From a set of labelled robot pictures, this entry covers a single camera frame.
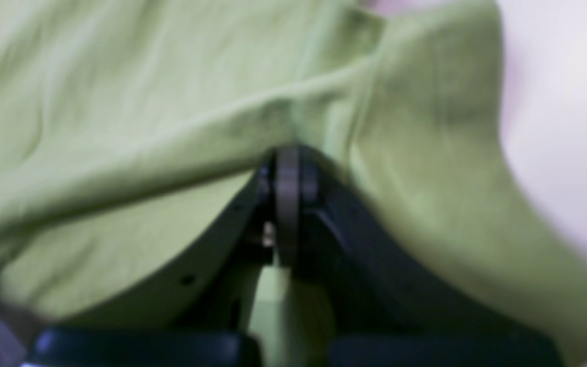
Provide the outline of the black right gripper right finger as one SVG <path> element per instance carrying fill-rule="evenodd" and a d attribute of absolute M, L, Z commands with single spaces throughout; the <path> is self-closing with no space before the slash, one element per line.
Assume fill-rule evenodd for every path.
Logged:
<path fill-rule="evenodd" d="M 299 149 L 299 273 L 328 292 L 332 366 L 562 366 L 551 339 L 449 285 Z"/>

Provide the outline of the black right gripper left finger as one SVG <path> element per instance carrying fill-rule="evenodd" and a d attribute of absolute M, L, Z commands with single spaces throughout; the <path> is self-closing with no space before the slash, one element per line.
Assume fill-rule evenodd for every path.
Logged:
<path fill-rule="evenodd" d="M 23 364 L 260 366 L 246 329 L 261 269 L 300 258 L 301 153 L 268 153 L 188 249 L 112 301 L 46 329 Z"/>

